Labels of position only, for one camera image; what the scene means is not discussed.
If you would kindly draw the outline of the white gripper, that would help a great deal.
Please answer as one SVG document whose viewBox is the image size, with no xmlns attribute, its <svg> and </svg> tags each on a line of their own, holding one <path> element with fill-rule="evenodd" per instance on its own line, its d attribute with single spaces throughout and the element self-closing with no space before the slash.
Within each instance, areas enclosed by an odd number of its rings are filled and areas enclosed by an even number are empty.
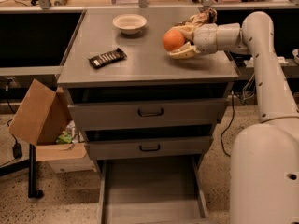
<svg viewBox="0 0 299 224">
<path fill-rule="evenodd" d="M 187 42 L 179 49 L 169 52 L 168 55 L 173 59 L 179 60 L 192 58 L 199 53 L 216 53 L 217 28 L 218 26 L 214 23 L 204 24 L 196 29 L 192 25 L 178 26 L 177 30 L 179 30 L 187 40 L 193 41 L 194 45 Z"/>
</svg>

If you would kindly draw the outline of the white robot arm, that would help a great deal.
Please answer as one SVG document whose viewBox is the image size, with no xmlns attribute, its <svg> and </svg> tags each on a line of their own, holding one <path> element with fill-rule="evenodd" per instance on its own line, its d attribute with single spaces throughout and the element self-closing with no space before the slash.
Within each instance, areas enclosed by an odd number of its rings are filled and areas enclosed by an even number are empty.
<svg viewBox="0 0 299 224">
<path fill-rule="evenodd" d="M 230 170 L 231 224 L 299 224 L 299 111 L 274 48 L 274 24 L 262 11 L 218 25 L 202 12 L 173 27 L 187 40 L 169 56 L 220 50 L 253 59 L 260 122 L 240 132 Z"/>
</svg>

